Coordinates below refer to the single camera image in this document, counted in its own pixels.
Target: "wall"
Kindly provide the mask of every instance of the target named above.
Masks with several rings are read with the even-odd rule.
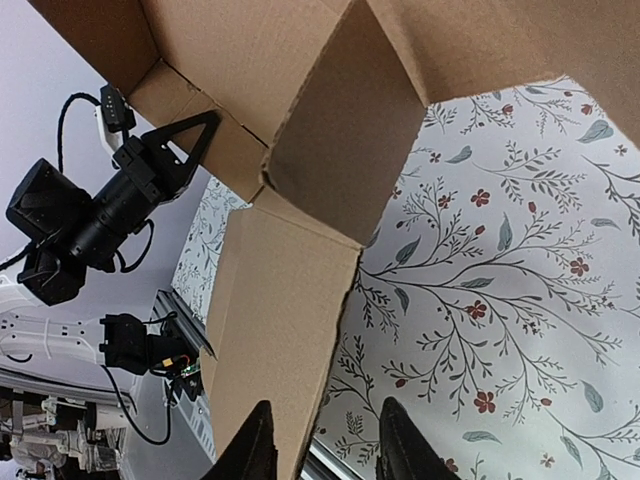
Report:
[[[0,19],[0,206],[4,206],[34,161],[45,157],[56,162],[56,123],[66,98],[76,91],[98,95],[104,81],[26,1],[0,2]],[[113,175],[113,169],[100,146],[92,108],[79,102],[69,111],[64,151],[65,174],[94,194]],[[150,128],[144,122],[139,125],[141,131]],[[155,212],[153,247],[139,270],[127,276],[90,272],[79,298],[48,309],[46,314],[92,318],[128,312],[147,316],[156,290],[169,285],[207,178],[200,171],[180,199]],[[122,249],[125,257],[137,258],[146,239],[146,232],[139,239],[129,239]],[[0,218],[0,258],[25,242],[25,236],[4,216]],[[107,385],[104,373],[91,365],[34,361],[29,367],[55,378]]]

